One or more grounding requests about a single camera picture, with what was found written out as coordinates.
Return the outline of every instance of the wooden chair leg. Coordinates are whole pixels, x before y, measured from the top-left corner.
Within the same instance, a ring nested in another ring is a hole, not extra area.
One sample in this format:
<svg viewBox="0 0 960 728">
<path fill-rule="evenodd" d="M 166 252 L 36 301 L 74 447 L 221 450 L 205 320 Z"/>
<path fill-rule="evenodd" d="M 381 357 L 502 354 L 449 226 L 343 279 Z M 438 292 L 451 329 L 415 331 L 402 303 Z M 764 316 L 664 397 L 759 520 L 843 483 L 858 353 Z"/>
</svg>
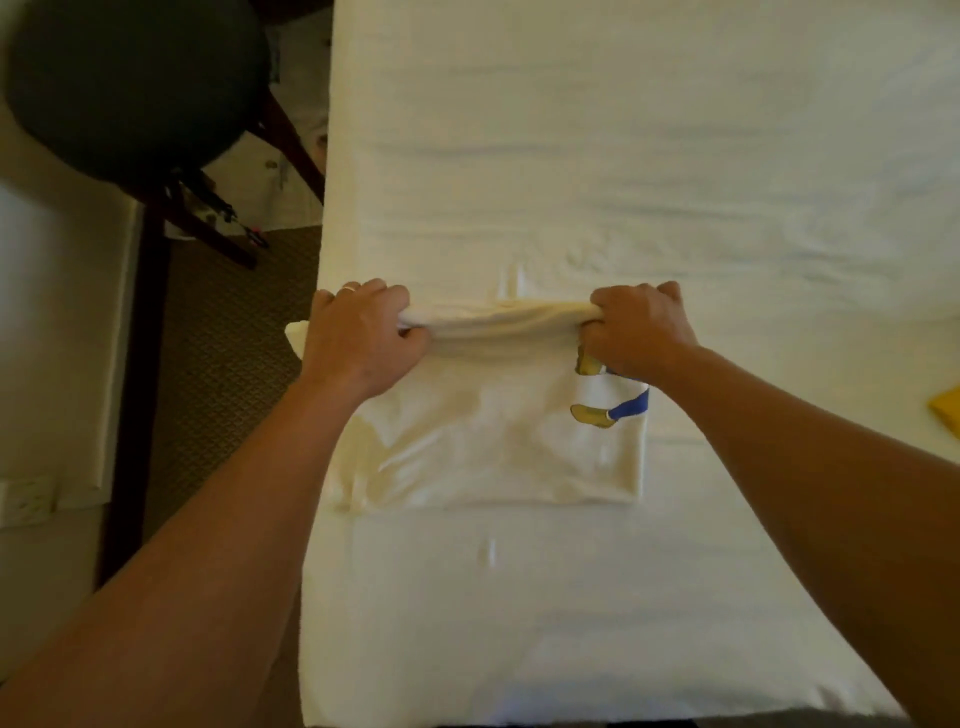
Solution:
<svg viewBox="0 0 960 728">
<path fill-rule="evenodd" d="M 317 199 L 324 201 L 326 191 L 326 179 L 321 171 L 317 169 L 313 159 L 303 149 L 300 142 L 300 135 L 294 127 L 290 117 L 287 116 L 283 107 L 277 102 L 274 94 L 267 91 L 267 98 L 264 101 L 263 109 L 260 112 L 260 119 L 250 127 L 250 132 L 256 134 L 270 146 L 278 149 L 294 169 L 303 177 L 303 181 L 313 190 Z"/>
<path fill-rule="evenodd" d="M 167 190 L 160 184 L 142 187 L 121 185 L 120 188 L 135 200 L 152 207 L 166 220 L 169 220 L 188 235 L 193 235 L 201 242 L 206 243 L 217 253 L 226 255 L 234 263 L 239 263 L 250 270 L 256 267 L 256 256 L 253 253 L 240 247 L 228 237 L 221 235 L 190 212 L 183 203 L 182 194 L 177 195 L 175 192 L 173 199 L 171 199 L 167 195 Z"/>
</svg>

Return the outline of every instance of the mattress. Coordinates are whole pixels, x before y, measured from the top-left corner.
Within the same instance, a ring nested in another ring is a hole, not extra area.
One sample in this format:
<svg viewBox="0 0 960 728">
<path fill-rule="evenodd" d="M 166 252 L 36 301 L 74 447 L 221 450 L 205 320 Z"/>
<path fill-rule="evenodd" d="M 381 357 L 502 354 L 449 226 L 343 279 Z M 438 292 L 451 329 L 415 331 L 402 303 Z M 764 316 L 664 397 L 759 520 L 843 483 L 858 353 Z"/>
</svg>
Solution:
<svg viewBox="0 0 960 728">
<path fill-rule="evenodd" d="M 960 15 L 870 0 L 341 0 L 321 287 L 585 300 L 956 459 Z M 636 505 L 347 513 L 303 570 L 308 725 L 899 708 L 658 392 Z"/>
</svg>

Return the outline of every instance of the yellow cloth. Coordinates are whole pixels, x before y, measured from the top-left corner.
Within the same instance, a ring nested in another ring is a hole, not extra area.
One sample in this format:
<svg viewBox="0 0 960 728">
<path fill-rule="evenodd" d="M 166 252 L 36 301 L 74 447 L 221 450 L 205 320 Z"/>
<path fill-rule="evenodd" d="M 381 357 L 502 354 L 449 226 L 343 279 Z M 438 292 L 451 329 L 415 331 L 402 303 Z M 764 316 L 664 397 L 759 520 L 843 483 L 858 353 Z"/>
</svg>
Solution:
<svg viewBox="0 0 960 728">
<path fill-rule="evenodd" d="M 930 409 L 950 432 L 960 438 L 960 387 L 934 397 L 930 400 Z"/>
</svg>

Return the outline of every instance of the dark chair seat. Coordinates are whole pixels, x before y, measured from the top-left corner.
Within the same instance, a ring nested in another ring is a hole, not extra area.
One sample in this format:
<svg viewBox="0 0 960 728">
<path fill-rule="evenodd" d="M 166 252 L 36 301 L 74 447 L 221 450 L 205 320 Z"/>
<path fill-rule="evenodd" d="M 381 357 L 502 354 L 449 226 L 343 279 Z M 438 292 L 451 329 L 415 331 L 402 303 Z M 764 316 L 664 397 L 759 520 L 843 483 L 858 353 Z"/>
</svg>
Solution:
<svg viewBox="0 0 960 728">
<path fill-rule="evenodd" d="M 30 135 L 91 177 L 144 184 L 255 123 L 270 51 L 248 0 L 34 0 L 7 68 Z"/>
</svg>

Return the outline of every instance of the hand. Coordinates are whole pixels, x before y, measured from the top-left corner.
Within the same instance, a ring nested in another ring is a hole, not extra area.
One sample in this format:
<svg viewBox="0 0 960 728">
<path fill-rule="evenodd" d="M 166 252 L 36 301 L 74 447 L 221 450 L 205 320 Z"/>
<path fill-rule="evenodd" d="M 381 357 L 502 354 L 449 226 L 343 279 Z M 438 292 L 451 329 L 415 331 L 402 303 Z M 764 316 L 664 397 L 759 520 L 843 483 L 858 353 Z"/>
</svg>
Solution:
<svg viewBox="0 0 960 728">
<path fill-rule="evenodd" d="M 346 283 L 336 296 L 317 291 L 300 382 L 335 386 L 358 405 L 386 392 L 430 345 L 425 328 L 398 330 L 400 311 L 409 304 L 404 286 L 388 288 L 381 279 Z"/>
<path fill-rule="evenodd" d="M 619 375 L 657 385 L 679 354 L 698 346 L 674 280 L 656 288 L 598 288 L 590 302 L 603 310 L 603 321 L 584 324 L 580 340 L 587 354 Z"/>
</svg>

